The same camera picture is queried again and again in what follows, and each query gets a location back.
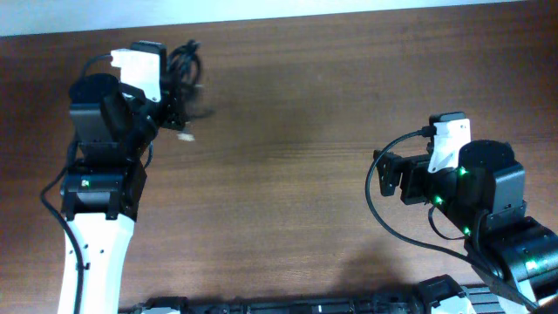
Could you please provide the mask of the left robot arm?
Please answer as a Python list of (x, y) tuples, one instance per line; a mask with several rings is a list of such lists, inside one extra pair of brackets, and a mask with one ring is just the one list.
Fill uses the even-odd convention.
[(160, 99), (108, 73), (79, 78), (70, 88), (75, 126), (60, 188), (65, 267), (60, 313), (115, 313), (121, 277), (146, 183), (141, 160), (160, 128), (180, 130), (196, 87), (166, 75)]

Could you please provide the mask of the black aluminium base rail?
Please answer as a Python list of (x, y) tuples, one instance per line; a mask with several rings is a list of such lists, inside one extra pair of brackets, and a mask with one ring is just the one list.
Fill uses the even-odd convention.
[(497, 296), (485, 285), (459, 285), (448, 275), (352, 297), (236, 299), (229, 302), (195, 302), (186, 297), (151, 297), (143, 303), (119, 309), (120, 313), (136, 314), (495, 314), (503, 311)]

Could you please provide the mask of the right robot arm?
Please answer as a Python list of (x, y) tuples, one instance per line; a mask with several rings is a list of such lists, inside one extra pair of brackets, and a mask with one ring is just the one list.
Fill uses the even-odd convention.
[(412, 245), (454, 256), (491, 292), (526, 311), (556, 310), (557, 235), (527, 215), (526, 174), (511, 146), (495, 140), (433, 140), (428, 154), (373, 154), (380, 193), (401, 189), (406, 205), (424, 202), (461, 232), (465, 254), (387, 231)]

